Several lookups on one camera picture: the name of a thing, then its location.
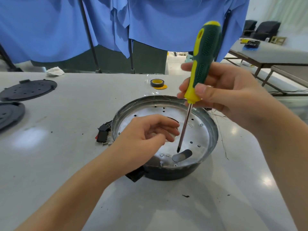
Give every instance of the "black round cover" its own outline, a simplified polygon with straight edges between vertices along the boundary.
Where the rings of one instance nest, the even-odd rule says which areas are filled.
[[[57,83],[52,80],[35,80],[29,79],[19,81],[19,84],[5,88],[0,93],[2,101],[23,101],[30,100],[53,91]]]
[[[0,102],[0,132],[19,122],[25,114],[25,105],[20,102]]]

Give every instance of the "aluminum pot bottom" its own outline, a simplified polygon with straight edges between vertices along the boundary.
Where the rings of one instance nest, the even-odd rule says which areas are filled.
[[[187,113],[185,100],[173,96],[147,96],[134,100],[123,106],[112,121],[112,136],[114,139],[123,131],[134,117],[151,114],[161,114],[179,122],[179,132],[182,131]],[[173,143],[167,142],[144,165],[146,177],[155,180],[174,180],[186,176],[184,171],[191,173],[213,151],[218,140],[218,129],[210,115],[202,108],[193,108],[189,116],[186,133],[181,151],[190,149],[192,156],[174,162],[172,156],[176,152],[180,137],[175,137]]]

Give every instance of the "white table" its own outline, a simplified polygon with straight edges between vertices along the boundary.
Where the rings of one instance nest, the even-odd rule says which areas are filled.
[[[0,73],[0,90],[44,78],[44,73]],[[145,81],[152,78],[164,79],[168,88],[151,88]],[[23,120],[0,134],[1,230],[16,228],[106,148],[94,139],[97,128],[118,109],[151,93],[176,95],[184,79],[67,73],[51,79],[58,83],[55,91],[23,101]],[[223,143],[220,135],[196,171],[176,181],[118,179],[83,230],[296,230],[256,139],[221,113],[212,116]]]

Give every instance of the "right hand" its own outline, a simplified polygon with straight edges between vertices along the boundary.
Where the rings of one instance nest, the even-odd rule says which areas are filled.
[[[192,65],[192,62],[184,63],[181,68],[191,71]],[[179,99],[184,98],[189,80],[187,78],[180,85]],[[211,64],[205,85],[195,86],[195,93],[202,99],[194,104],[195,107],[214,108],[252,133],[258,125],[270,122],[273,113],[287,109],[249,71],[217,62]]]

